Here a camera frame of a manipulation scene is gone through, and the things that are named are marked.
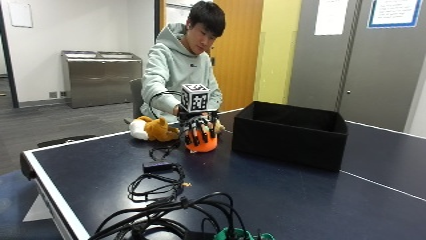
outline young man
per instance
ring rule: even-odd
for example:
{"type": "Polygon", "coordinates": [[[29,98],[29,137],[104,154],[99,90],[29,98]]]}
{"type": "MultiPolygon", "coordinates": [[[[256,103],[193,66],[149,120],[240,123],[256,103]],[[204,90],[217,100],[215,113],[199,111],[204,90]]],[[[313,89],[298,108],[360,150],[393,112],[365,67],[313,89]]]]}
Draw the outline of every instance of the young man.
{"type": "Polygon", "coordinates": [[[181,92],[183,84],[203,84],[211,90],[208,109],[217,110],[223,93],[213,74],[211,50],[216,38],[225,29],[225,13],[213,2],[197,2],[188,16],[187,24],[168,24],[151,48],[143,77],[141,112],[145,116],[165,117],[177,121],[180,96],[161,94],[181,92]]]}

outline black storage bin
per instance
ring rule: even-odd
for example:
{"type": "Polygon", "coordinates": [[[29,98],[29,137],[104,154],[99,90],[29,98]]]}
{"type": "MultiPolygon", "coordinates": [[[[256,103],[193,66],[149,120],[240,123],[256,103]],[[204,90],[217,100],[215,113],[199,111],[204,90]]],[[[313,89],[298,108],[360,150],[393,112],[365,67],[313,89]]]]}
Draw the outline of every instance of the black storage bin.
{"type": "Polygon", "coordinates": [[[236,115],[232,149],[338,171],[346,138],[337,112],[254,101],[236,115]]]}

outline gray door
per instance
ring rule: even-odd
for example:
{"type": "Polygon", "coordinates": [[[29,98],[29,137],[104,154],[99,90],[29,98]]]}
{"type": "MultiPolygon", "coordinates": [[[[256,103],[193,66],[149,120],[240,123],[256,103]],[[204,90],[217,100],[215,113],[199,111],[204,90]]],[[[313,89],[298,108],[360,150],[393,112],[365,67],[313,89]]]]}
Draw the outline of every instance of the gray door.
{"type": "Polygon", "coordinates": [[[328,36],[314,35],[318,2],[302,1],[288,103],[336,111],[357,1],[348,3],[344,33],[328,36]]]}
{"type": "Polygon", "coordinates": [[[410,28],[369,29],[373,0],[349,1],[342,35],[316,36],[318,1],[304,1],[289,104],[340,111],[402,131],[426,52],[425,4],[410,28]]]}
{"type": "Polygon", "coordinates": [[[426,52],[425,4],[417,27],[369,29],[364,1],[340,112],[346,120],[404,131],[426,52]]]}

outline white cube with black markings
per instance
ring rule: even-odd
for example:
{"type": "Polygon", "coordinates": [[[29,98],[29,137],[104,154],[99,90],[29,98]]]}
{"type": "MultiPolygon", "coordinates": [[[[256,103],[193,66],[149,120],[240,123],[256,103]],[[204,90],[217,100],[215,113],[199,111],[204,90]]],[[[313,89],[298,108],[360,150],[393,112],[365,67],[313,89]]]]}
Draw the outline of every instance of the white cube with black markings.
{"type": "Polygon", "coordinates": [[[184,84],[181,94],[181,105],[187,112],[208,110],[211,91],[203,84],[184,84]]]}

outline green object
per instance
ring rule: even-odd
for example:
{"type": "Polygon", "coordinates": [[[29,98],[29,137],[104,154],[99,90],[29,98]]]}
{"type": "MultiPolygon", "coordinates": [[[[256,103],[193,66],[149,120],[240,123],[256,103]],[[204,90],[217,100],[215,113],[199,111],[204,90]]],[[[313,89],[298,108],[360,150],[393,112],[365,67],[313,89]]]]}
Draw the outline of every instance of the green object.
{"type": "MultiPolygon", "coordinates": [[[[224,228],[224,230],[219,234],[215,235],[213,240],[227,240],[227,232],[228,232],[228,228],[224,228]]],[[[236,236],[242,239],[244,230],[240,228],[235,228],[235,232],[236,232],[236,236]]],[[[274,237],[269,233],[262,233],[261,239],[258,239],[257,237],[253,238],[249,231],[246,231],[246,235],[248,235],[248,240],[276,240],[274,237]]]]}

